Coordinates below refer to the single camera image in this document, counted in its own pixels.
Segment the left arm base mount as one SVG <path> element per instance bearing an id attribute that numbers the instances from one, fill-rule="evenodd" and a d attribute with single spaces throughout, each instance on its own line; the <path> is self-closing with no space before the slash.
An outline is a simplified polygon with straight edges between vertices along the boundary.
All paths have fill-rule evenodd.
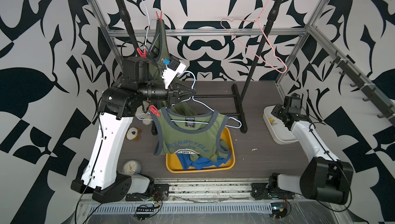
<path id="1" fill-rule="evenodd" d="M 131 187 L 126 194 L 126 201 L 161 201 L 169 196 L 169 184 L 155 183 L 155 180 L 142 175 L 132 175 Z"/>

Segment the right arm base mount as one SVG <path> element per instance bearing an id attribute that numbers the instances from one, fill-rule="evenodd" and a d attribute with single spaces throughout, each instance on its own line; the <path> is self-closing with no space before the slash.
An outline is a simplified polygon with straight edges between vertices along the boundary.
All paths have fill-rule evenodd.
<path id="1" fill-rule="evenodd" d="M 268 180 L 268 183 L 252 183 L 251 196 L 255 200 L 272 199 L 284 200 L 294 199 L 294 194 L 289 191 L 281 190 L 278 186 L 278 173 L 273 173 Z"/>

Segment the pink wire hanger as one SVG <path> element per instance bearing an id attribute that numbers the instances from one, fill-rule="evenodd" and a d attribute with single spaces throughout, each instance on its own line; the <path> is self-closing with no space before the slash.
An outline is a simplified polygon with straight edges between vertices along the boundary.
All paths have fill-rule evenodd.
<path id="1" fill-rule="evenodd" d="M 273 51 L 273 56 L 274 56 L 276 59 L 278 59 L 278 60 L 283 64 L 283 66 L 285 67 L 285 69 L 281 71 L 281 70 L 279 70 L 278 68 L 272 66 L 271 64 L 269 64 L 268 62 L 266 62 L 266 61 L 264 60 L 263 57 L 260 56 L 260 53 L 258 53 L 258 54 L 257 54 L 257 53 L 253 53 L 253 55 L 254 55 L 254 56 L 257 56 L 258 59 L 261 59 L 265 64 L 267 64 L 269 67 L 271 67 L 272 69 L 274 69 L 275 71 L 277 71 L 279 74 L 284 74 L 284 73 L 287 71 L 288 67 L 286 66 L 285 62 L 284 62 L 280 57 L 278 57 L 278 56 L 276 55 L 275 49 L 273 48 L 271 42 L 269 41 L 269 39 L 268 39 L 268 37 L 267 37 L 267 35 L 269 34 L 269 32 L 264 32 L 264 28 L 268 28 L 268 25 L 265 25 L 264 27 L 262 27 L 262 26 L 261 26 L 261 23 L 260 23 L 260 22 L 261 22 L 261 17 L 262 17 L 262 15 L 263 15 L 263 12 L 265 11 L 265 9 L 266 9 L 268 3 L 269 3 L 269 0 L 267 0 L 266 4 L 264 5 L 264 7 L 263 7 L 263 9 L 262 9 L 262 11 L 261 11 L 259 17 L 258 17 L 256 20 L 254 20 L 254 21 L 253 21 L 253 20 L 246 20 L 246 19 L 239 19 L 239 18 L 235 18 L 235 19 L 222 18 L 222 19 L 220 20 L 220 25 L 221 25 L 221 27 L 222 27 L 223 29 L 225 29 L 225 31 L 226 31 L 233 39 L 235 39 L 237 42 L 239 42 L 245 49 L 247 49 L 247 50 L 250 51 L 250 52 L 253 52 L 253 51 L 251 51 L 245 44 L 243 44 L 233 33 L 231 33 L 230 30 L 227 29 L 222 23 L 223 23 L 223 21 L 228 21 L 228 22 L 242 21 L 242 22 L 251 22 L 251 23 L 256 23 L 256 24 L 258 24 L 259 29 L 260 29 L 260 31 L 262 32 L 262 35 L 263 35 L 262 38 L 264 39 L 265 42 L 267 42 L 267 43 L 269 44 L 271 50 Z"/>

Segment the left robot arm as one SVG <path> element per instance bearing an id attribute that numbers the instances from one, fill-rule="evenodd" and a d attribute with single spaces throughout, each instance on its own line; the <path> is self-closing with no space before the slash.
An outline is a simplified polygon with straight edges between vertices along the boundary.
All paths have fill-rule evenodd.
<path id="1" fill-rule="evenodd" d="M 91 193 L 98 203 L 117 202 L 127 194 L 145 194 L 153 185 L 147 176 L 117 171 L 117 162 L 138 107 L 144 101 L 164 101 L 167 107 L 195 95 L 196 91 L 174 82 L 186 65 L 176 59 L 161 60 L 160 82 L 150 76 L 150 67 L 159 65 L 143 57 L 123 61 L 122 76 L 102 94 L 98 107 L 99 130 L 91 158 L 81 179 L 73 180 L 72 190 Z"/>

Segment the blue tank top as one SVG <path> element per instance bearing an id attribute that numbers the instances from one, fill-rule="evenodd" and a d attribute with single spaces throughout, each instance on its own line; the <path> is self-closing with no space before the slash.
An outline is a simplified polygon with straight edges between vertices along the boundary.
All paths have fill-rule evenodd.
<path id="1" fill-rule="evenodd" d="M 228 155 L 226 158 L 218 157 L 216 162 L 213 162 L 210 159 L 204 158 L 202 156 L 198 156 L 195 161 L 192 161 L 191 155 L 187 154 L 177 154 L 177 157 L 182 165 L 183 170 L 187 170 L 190 167 L 194 167 L 196 170 L 201 170 L 211 166 L 219 167 L 222 164 L 226 164 L 231 159 L 231 155 Z"/>

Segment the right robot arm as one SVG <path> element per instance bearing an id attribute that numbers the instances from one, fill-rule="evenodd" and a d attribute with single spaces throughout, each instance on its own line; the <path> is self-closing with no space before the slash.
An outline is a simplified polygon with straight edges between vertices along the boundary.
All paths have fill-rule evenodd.
<path id="1" fill-rule="evenodd" d="M 308 159 L 300 176 L 272 173 L 269 191 L 282 190 L 318 202 L 351 205 L 353 168 L 341 161 L 318 135 L 313 121 L 302 113 L 298 94 L 286 96 L 283 104 L 266 107 L 263 119 L 276 144 L 299 143 Z"/>

